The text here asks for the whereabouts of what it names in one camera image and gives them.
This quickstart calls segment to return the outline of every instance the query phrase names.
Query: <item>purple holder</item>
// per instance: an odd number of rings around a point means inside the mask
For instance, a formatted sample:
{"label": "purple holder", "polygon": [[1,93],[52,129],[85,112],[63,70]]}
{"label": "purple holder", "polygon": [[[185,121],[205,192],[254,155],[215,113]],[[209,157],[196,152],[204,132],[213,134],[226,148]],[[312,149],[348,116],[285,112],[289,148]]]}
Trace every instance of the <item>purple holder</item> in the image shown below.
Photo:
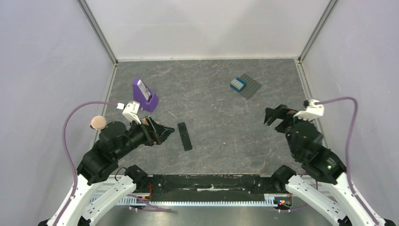
{"label": "purple holder", "polygon": [[157,95],[155,95],[155,93],[152,92],[150,90],[150,88],[148,88],[148,86],[143,82],[143,80],[141,80],[141,82],[145,85],[145,87],[148,89],[148,91],[151,94],[150,101],[147,101],[147,99],[141,92],[139,86],[137,85],[137,83],[139,81],[140,81],[139,78],[136,78],[133,80],[133,100],[140,103],[141,110],[153,112],[153,111],[155,111],[155,108],[157,108],[159,99],[158,99]]}

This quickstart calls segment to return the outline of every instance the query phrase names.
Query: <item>white cable connector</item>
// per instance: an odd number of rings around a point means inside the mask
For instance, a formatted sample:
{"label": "white cable connector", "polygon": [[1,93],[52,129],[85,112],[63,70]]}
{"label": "white cable connector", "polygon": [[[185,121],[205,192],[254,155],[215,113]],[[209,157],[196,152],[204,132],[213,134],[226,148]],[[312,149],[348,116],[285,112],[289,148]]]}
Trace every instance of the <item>white cable connector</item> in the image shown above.
{"label": "white cable connector", "polygon": [[123,104],[123,103],[118,103],[118,106],[116,107],[116,109],[119,109],[119,110],[123,110],[125,108],[125,104]]}
{"label": "white cable connector", "polygon": [[294,117],[304,121],[312,121],[318,117],[323,116],[324,114],[324,106],[323,105],[316,105],[315,103],[319,102],[315,99],[309,100],[309,105],[306,107],[305,111],[297,112]]}
{"label": "white cable connector", "polygon": [[123,109],[122,115],[131,121],[136,121],[138,124],[141,124],[140,119],[137,116],[138,109],[140,107],[140,103],[137,101],[130,102],[126,105],[125,109]]}

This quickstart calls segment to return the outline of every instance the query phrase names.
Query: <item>marble surface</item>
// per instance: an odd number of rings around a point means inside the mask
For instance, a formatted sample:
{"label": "marble surface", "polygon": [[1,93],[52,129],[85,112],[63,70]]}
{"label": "marble surface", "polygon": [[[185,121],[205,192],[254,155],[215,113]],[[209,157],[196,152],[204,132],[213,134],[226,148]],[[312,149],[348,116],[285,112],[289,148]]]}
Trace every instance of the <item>marble surface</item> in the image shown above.
{"label": "marble surface", "polygon": [[[262,84],[249,100],[230,88],[244,73]],[[162,145],[133,150],[120,166],[136,164],[149,174],[211,174],[273,173],[285,164],[303,172],[284,135],[263,124],[266,107],[302,108],[305,97],[293,59],[123,62],[109,101],[131,101],[136,77],[160,99],[153,119],[176,132]],[[146,115],[139,113],[140,118]],[[114,108],[105,116],[128,124]],[[187,125],[191,151],[183,149],[180,122]]]}

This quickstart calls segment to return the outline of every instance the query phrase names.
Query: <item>metal corner post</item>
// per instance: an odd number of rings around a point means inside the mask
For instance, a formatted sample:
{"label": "metal corner post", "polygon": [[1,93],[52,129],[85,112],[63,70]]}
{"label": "metal corner post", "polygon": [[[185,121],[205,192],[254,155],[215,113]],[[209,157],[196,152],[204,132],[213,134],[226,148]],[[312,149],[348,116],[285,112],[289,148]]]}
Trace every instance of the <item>metal corner post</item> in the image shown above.
{"label": "metal corner post", "polygon": [[83,13],[85,14],[86,18],[88,19],[91,27],[94,30],[94,33],[96,33],[98,39],[100,40],[102,46],[105,49],[105,52],[107,53],[108,57],[112,61],[114,65],[118,63],[118,59],[116,58],[115,54],[113,53],[110,45],[107,42],[107,39],[105,38],[103,32],[100,29],[100,26],[98,25],[96,18],[94,17],[93,13],[90,10],[90,7],[88,6],[86,0],[77,0]]}
{"label": "metal corner post", "polygon": [[302,63],[306,55],[309,53],[310,48],[312,47],[314,41],[317,39],[321,29],[323,28],[324,24],[326,23],[328,17],[330,16],[331,12],[333,11],[338,1],[339,0],[330,0],[328,2],[326,9],[321,15],[319,21],[316,24],[316,27],[314,28],[310,38],[308,39],[305,47],[302,50],[302,53],[299,56],[299,63]]}

